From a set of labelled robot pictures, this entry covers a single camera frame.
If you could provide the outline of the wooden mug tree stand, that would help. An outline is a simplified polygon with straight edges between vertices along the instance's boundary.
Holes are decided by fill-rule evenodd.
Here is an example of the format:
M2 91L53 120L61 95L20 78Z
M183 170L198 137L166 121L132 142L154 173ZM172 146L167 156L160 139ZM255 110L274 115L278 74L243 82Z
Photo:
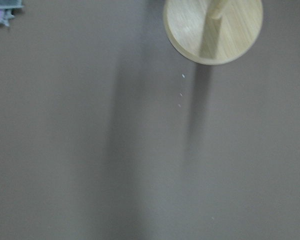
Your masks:
M258 39L264 18L260 0L167 0L163 23L172 46L202 65L230 63Z

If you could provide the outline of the folded grey cloth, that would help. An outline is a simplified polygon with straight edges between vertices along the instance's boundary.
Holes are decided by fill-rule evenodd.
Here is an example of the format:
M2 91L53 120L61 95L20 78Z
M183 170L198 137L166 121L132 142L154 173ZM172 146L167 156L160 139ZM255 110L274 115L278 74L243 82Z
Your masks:
M22 0L0 0L0 25L10 26L9 20L13 19L13 10L24 7Z

